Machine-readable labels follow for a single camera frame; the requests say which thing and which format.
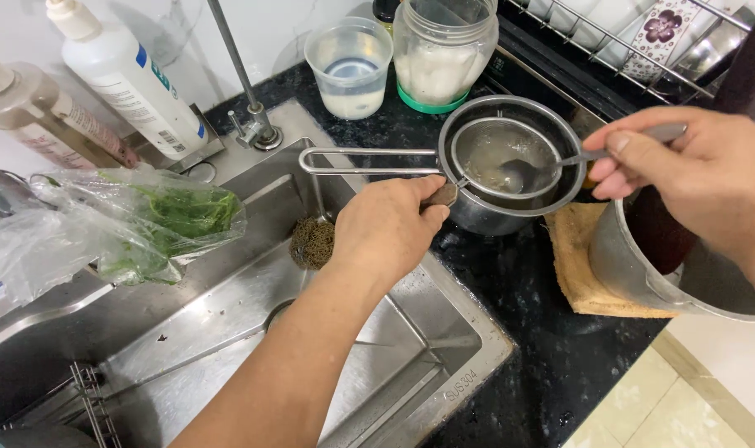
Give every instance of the black granite countertop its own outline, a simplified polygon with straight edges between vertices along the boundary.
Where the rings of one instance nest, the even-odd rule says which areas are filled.
[[[358,121],[339,119],[325,109],[305,62],[255,90],[267,108],[296,98],[338,146],[435,148],[447,116],[413,111],[397,96],[395,83],[390,70],[382,107]],[[480,79],[470,96],[493,93]],[[231,109],[246,117],[247,99],[240,95],[206,114],[218,132],[232,130],[226,117]],[[415,166],[433,163],[421,157],[396,161]],[[369,157],[356,163],[378,164]],[[516,234],[494,238],[470,234],[447,221],[431,250],[518,346],[430,434],[424,447],[562,445],[667,323],[575,314],[557,284],[552,245],[542,219]]]

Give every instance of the metal spoon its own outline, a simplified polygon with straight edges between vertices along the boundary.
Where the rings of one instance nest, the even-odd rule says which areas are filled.
[[[658,124],[656,126],[649,127],[641,132],[641,134],[649,136],[663,144],[669,143],[677,138],[681,137],[687,130],[686,123],[665,123]],[[499,169],[504,175],[510,178],[520,178],[521,187],[516,193],[530,192],[529,189],[535,185],[535,180],[542,175],[551,176],[552,171],[560,167],[567,167],[569,165],[577,165],[582,162],[588,162],[589,160],[597,160],[599,158],[611,157],[610,153],[604,149],[596,151],[582,151],[579,156],[573,156],[563,158],[559,162],[552,163],[551,165],[545,165],[543,167],[534,167],[531,163],[520,158],[514,158],[508,160],[499,165]]]

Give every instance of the glass jar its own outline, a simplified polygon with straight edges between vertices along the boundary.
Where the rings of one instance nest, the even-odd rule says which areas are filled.
[[[405,0],[394,17],[394,67],[402,90],[449,105],[477,80],[499,40],[498,0]]]

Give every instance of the purple flower pattern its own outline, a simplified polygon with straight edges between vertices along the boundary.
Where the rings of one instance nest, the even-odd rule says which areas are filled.
[[[654,43],[660,41],[665,43],[674,38],[674,30],[682,26],[682,16],[677,15],[673,10],[664,10],[657,18],[652,18],[643,29],[646,33],[646,40]]]

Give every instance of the kitchen faucet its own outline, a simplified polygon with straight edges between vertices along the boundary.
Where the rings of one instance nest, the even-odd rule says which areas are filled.
[[[234,111],[228,111],[228,118],[239,133],[239,136],[235,138],[236,143],[242,145],[243,148],[255,148],[262,151],[277,148],[283,141],[283,132],[280,127],[270,124],[270,119],[266,116],[264,105],[255,99],[253,86],[247,77],[242,57],[239,56],[239,50],[236,49],[236,44],[233,42],[233,36],[225,21],[225,15],[223,15],[220,2],[218,0],[208,0],[208,7],[212,10],[214,20],[217,22],[217,27],[223,36],[223,41],[225,41],[228,54],[231,55],[233,67],[236,68],[236,73],[239,75],[242,87],[244,87],[244,93],[247,95],[247,100],[250,101],[247,111],[250,112],[252,117],[244,125],[236,118]]]

